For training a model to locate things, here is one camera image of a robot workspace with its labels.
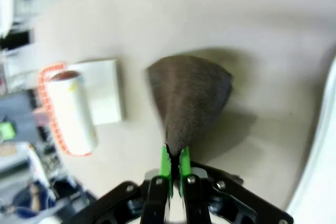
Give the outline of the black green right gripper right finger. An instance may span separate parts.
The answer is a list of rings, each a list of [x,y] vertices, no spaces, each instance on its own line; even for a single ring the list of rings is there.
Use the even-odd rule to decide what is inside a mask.
[[[181,195],[187,223],[211,223],[211,215],[228,223],[293,223],[287,212],[247,190],[219,169],[190,161],[180,153]]]

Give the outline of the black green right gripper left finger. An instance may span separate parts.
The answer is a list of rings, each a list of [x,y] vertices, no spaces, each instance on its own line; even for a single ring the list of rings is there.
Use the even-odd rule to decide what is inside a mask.
[[[171,154],[161,150],[157,175],[141,185],[125,181],[76,214],[76,223],[165,223],[172,193]]]

